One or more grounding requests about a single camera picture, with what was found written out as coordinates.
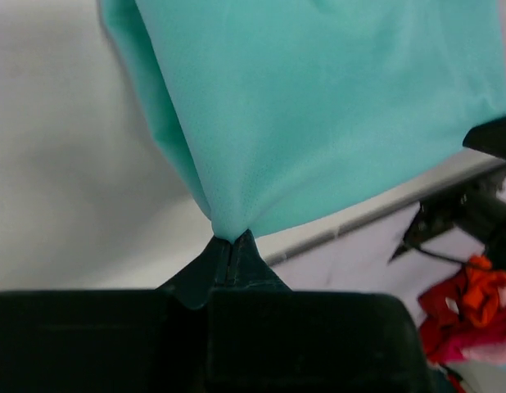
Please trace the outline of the teal t-shirt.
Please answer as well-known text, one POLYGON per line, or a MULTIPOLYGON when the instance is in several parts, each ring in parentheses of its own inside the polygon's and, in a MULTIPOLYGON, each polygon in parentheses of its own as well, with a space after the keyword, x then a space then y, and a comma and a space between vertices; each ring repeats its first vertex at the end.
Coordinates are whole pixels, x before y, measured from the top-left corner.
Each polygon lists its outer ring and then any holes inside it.
POLYGON ((495 1, 104 1, 151 135, 217 237, 365 201, 506 115, 495 1))

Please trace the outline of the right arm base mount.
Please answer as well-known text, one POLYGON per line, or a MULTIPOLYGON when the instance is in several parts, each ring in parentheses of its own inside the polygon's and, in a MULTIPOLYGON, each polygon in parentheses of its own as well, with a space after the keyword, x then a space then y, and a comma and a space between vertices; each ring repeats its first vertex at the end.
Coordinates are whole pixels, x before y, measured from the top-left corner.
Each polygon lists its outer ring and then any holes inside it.
POLYGON ((428 251, 423 245, 453 228, 464 231, 485 247, 492 267, 506 271, 506 201, 499 199, 506 180, 506 162, 448 186, 420 201, 390 261, 416 250, 458 264, 452 256, 428 251))

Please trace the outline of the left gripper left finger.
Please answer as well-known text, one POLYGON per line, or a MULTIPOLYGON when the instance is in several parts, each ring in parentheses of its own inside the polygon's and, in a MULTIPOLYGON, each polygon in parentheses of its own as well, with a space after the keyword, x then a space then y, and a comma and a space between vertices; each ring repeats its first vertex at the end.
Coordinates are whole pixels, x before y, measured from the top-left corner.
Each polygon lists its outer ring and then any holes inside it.
POLYGON ((201 392, 213 238, 156 289, 1 291, 0 392, 201 392))

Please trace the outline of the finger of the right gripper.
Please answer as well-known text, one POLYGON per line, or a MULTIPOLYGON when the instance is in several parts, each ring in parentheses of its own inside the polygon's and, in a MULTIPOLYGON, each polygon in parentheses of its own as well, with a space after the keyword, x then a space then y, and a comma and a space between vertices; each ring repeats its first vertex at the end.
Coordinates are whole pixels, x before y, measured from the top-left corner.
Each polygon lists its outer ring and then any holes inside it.
POLYGON ((506 160, 506 116, 470 129, 463 146, 506 160))

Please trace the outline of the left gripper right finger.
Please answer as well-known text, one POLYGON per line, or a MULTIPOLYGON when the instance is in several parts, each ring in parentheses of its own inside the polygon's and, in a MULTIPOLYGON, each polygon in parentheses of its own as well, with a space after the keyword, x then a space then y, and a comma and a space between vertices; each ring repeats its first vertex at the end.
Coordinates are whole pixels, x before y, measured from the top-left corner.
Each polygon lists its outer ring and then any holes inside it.
POLYGON ((207 303, 210 392, 431 392, 413 320, 382 293, 293 291, 250 232, 207 303))

